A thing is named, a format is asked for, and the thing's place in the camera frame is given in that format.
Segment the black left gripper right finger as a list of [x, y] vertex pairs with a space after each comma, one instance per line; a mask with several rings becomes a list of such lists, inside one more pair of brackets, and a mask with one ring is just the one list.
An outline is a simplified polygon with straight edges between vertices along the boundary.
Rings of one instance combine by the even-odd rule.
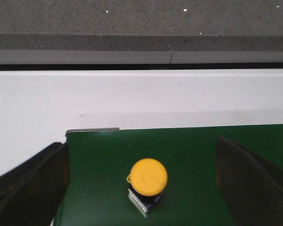
[[218, 137], [216, 180], [237, 226], [283, 226], [283, 169]]

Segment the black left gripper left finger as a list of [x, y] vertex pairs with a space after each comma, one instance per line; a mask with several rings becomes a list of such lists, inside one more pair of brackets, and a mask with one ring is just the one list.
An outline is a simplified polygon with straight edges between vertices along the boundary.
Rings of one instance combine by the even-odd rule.
[[0, 176], [0, 226], [49, 226], [70, 182], [67, 143], [52, 143]]

